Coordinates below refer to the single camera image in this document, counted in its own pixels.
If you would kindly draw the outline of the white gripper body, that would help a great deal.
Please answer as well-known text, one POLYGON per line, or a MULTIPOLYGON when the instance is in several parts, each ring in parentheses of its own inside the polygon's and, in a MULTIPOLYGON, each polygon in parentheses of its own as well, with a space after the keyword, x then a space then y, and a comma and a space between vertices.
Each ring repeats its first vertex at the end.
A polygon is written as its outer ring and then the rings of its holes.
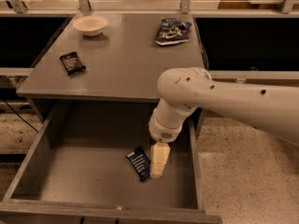
POLYGON ((160 143, 171 143, 174 142, 182 130, 182 125, 179 124, 177 128, 167 128, 161 124, 155 117, 152 115, 149 119, 149 134, 153 140, 160 143))

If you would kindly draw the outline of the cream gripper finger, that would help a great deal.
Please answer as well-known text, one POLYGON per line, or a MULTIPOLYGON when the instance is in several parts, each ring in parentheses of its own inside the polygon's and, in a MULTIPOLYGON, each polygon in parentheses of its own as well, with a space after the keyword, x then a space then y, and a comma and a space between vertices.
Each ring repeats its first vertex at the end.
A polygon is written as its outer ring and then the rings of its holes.
POLYGON ((163 175, 164 167, 170 154, 167 143, 156 143, 150 148, 150 177, 159 178, 163 175))

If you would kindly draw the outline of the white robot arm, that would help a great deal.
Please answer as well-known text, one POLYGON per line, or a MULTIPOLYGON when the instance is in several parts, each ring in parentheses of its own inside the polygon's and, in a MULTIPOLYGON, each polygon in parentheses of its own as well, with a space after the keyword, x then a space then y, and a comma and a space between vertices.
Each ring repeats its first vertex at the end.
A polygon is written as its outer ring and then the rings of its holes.
POLYGON ((161 99, 149 120, 156 144, 150 148, 150 176, 159 178, 170 153, 169 144, 198 107, 235 119, 299 145, 299 88, 220 82, 201 67, 164 71, 157 82, 161 99))

